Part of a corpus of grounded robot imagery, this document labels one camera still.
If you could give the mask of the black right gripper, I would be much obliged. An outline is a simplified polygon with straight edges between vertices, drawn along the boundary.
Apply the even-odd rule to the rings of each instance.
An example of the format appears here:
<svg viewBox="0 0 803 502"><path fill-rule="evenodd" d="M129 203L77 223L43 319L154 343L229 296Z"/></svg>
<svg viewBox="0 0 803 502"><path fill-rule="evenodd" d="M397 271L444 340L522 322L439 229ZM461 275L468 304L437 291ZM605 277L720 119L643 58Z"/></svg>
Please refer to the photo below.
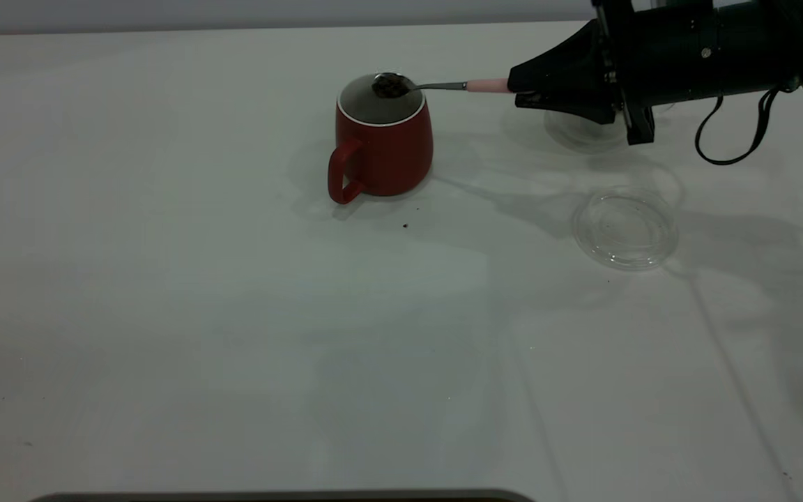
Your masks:
<svg viewBox="0 0 803 502"><path fill-rule="evenodd" d="M599 20L590 20L557 47L511 68L507 89L517 108L608 125L620 97L625 109L641 110L793 89L803 73L797 37L778 1L682 1L649 10L609 1L606 47L618 91L605 80L602 36Z"/></svg>

